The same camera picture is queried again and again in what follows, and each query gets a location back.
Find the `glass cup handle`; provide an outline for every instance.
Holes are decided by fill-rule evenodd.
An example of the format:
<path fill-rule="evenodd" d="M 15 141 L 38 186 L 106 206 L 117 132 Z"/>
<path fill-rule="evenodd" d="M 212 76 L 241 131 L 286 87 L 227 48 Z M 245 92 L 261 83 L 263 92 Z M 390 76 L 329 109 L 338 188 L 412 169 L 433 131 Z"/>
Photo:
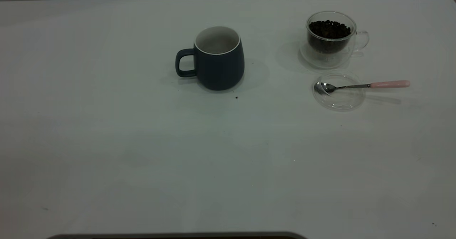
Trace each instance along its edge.
<path fill-rule="evenodd" d="M 353 52 L 360 51 L 369 43 L 369 33 L 367 31 L 356 32 L 356 43 Z"/>

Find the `mug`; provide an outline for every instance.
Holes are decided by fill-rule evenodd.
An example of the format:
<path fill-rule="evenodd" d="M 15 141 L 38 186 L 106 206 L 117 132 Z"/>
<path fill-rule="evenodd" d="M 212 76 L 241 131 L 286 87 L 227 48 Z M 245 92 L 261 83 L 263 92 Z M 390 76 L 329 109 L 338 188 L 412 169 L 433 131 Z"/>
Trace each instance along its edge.
<path fill-rule="evenodd" d="M 182 71 L 182 57 L 193 56 L 194 70 Z M 181 77 L 196 76 L 212 90 L 225 90 L 236 85 L 244 75 L 244 52 L 241 37 L 232 28 L 216 26 L 200 32 L 193 48 L 176 55 L 176 72 Z"/>
<path fill-rule="evenodd" d="M 350 34 L 340 39 L 329 39 L 316 35 L 310 24 L 316 21 L 335 21 L 350 28 Z M 312 15 L 306 22 L 306 36 L 300 42 L 302 57 L 318 68 L 335 68 L 348 61 L 354 51 L 360 51 L 369 43 L 367 31 L 356 31 L 356 23 L 348 15 L 335 11 L 324 11 Z"/>

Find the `mug handle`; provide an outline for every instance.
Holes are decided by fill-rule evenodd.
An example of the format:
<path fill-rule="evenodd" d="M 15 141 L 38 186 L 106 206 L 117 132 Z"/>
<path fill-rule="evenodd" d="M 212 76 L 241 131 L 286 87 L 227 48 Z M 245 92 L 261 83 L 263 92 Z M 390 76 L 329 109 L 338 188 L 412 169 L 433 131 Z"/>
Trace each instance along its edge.
<path fill-rule="evenodd" d="M 190 70 L 190 71 L 183 71 L 183 70 L 179 69 L 179 64 L 181 62 L 181 58 L 183 58 L 185 56 L 192 56 L 194 54 L 195 54 L 195 51 L 192 48 L 182 49 L 181 51 L 179 51 L 176 54 L 176 72 L 177 72 L 177 75 L 179 75 L 181 77 L 193 77 L 193 76 L 197 75 L 196 72 L 195 72 L 195 69 Z"/>
<path fill-rule="evenodd" d="M 360 51 L 369 43 L 369 33 L 367 31 L 357 31 L 356 32 L 356 43 L 353 52 Z"/>

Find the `coffee bean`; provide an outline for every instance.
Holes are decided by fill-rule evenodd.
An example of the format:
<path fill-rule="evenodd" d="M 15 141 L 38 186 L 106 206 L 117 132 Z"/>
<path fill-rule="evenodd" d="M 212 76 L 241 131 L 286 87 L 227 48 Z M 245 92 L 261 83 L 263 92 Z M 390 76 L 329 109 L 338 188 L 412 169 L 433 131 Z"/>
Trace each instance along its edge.
<path fill-rule="evenodd" d="M 315 21 L 309 24 L 309 29 L 316 35 L 326 39 L 341 39 L 351 33 L 351 28 L 337 21 Z M 333 54 L 341 51 L 348 43 L 343 41 L 325 41 L 318 39 L 309 34 L 308 40 L 310 45 L 318 52 L 324 54 Z"/>

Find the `mug rim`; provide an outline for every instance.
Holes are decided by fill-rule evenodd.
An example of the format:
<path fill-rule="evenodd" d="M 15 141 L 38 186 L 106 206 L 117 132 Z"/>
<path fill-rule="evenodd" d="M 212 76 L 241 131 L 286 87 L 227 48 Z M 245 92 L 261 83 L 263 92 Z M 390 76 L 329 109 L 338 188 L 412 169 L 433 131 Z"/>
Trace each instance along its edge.
<path fill-rule="evenodd" d="M 226 52 L 223 52 L 223 53 L 209 53 L 209 52 L 206 52 L 206 51 L 203 51 L 201 50 L 198 45 L 197 45 L 197 38 L 198 36 L 200 36 L 201 33 L 203 33 L 204 31 L 207 31 L 208 29 L 211 29 L 211 28 L 225 28 L 225 29 L 228 29 L 228 30 L 231 30 L 233 31 L 237 36 L 238 36 L 238 43 L 236 44 L 235 47 L 233 47 L 232 49 L 230 49 L 229 51 L 226 51 Z M 210 54 L 212 56 L 221 56 L 222 54 L 228 54 L 230 53 L 231 51 L 234 51 L 236 48 L 238 48 L 239 44 L 241 44 L 241 36 L 239 35 L 239 33 L 237 31 L 235 31 L 235 29 L 233 28 L 229 28 L 229 27 L 226 27 L 226 26 L 221 26 L 221 25 L 217 25 L 217 26 L 212 26 L 212 27 L 208 27 L 208 28 L 205 28 L 204 30 L 200 31 L 197 36 L 195 37 L 195 39 L 193 40 L 193 45 L 201 52 L 203 52 L 204 54 Z"/>
<path fill-rule="evenodd" d="M 321 37 L 321 36 L 318 36 L 317 34 L 315 34 L 311 28 L 309 28 L 309 21 L 312 19 L 312 17 L 316 16 L 316 15 L 319 15 L 321 13 L 337 13 L 339 15 L 343 15 L 345 17 L 347 17 L 352 23 L 353 23 L 353 31 L 352 33 L 350 33 L 350 35 L 348 36 L 345 36 L 343 38 L 339 38 L 339 39 L 329 39 L 329 38 L 325 38 L 325 37 Z M 355 33 L 356 33 L 356 23 L 355 21 L 348 15 L 344 14 L 344 13 L 341 13 L 341 12 L 337 12 L 337 11 L 321 11 L 321 12 L 318 12 L 318 13 L 315 13 L 313 15 L 311 15 L 309 17 L 309 19 L 307 19 L 307 22 L 306 22 L 306 28 L 307 28 L 307 31 L 312 34 L 312 36 L 314 36 L 315 38 L 318 38 L 318 39 L 321 39 L 321 40 L 324 40 L 324 41 L 345 41 L 349 38 L 351 38 Z"/>

